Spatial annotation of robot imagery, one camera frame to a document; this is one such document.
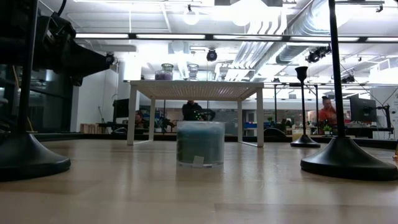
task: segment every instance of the fluorescent light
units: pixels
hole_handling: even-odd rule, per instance
[[[329,44],[327,43],[309,43],[309,42],[288,42],[286,43],[288,46],[315,46],[315,47],[327,47]]]
[[[398,37],[368,37],[367,42],[398,42]]]
[[[196,51],[196,52],[207,52],[208,47],[200,47],[200,46],[190,46],[189,51]]]
[[[359,37],[339,37],[338,41],[342,41],[342,42],[356,42],[358,41]],[[311,36],[303,36],[303,37],[291,37],[290,38],[291,41],[322,41],[322,42],[330,42],[330,37],[329,36],[325,36],[325,37],[311,37]]]
[[[128,39],[129,34],[76,34],[79,39]]]
[[[159,1],[159,0],[73,0],[74,2],[92,2],[92,3],[143,3],[143,4],[201,4],[201,1]]]
[[[282,40],[281,36],[261,36],[261,35],[214,35],[215,40]]]
[[[137,34],[137,39],[185,39],[196,40],[204,39],[205,35],[201,34]]]

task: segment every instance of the computer monitor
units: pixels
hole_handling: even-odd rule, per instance
[[[351,121],[377,122],[376,101],[350,98]]]
[[[129,99],[113,101],[113,119],[129,117]]]

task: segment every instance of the person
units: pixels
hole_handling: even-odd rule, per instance
[[[326,123],[328,124],[337,124],[336,110],[327,96],[322,97],[322,104],[323,108],[319,111],[319,121],[325,122],[327,120]]]
[[[144,120],[144,114],[142,114],[142,112],[139,110],[136,111],[135,127],[136,128],[147,128],[146,122]]]
[[[202,120],[199,112],[201,111],[201,106],[195,103],[193,100],[188,100],[186,104],[182,106],[182,114],[184,116],[184,121],[200,121]]]

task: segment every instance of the lamp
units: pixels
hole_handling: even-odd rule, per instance
[[[24,70],[19,100],[18,123],[16,131],[0,145],[0,181],[30,179],[65,172],[69,169],[70,159],[58,155],[44,147],[26,132],[29,112],[29,93],[34,64],[36,24],[38,18],[38,0],[30,1],[27,10],[24,54]]]
[[[199,12],[196,9],[192,9],[189,6],[189,9],[187,8],[184,11],[184,16],[183,16],[184,22],[188,25],[195,25],[199,22]]]
[[[302,102],[302,110],[303,110],[303,135],[299,137],[298,140],[290,143],[292,147],[321,147],[321,145],[307,136],[305,132],[305,105],[304,105],[304,80],[307,78],[307,66],[301,66],[295,68],[297,72],[297,78],[300,80],[301,84],[301,102]]]
[[[359,180],[398,179],[398,169],[395,165],[376,159],[345,136],[335,0],[328,1],[338,136],[323,150],[302,159],[300,166],[304,171],[330,177]]]

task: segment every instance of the person in red shirt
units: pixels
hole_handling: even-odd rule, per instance
[[[336,125],[336,110],[327,96],[322,97],[322,104],[323,108],[319,111],[319,121],[324,122],[325,120],[328,120],[328,124]]]

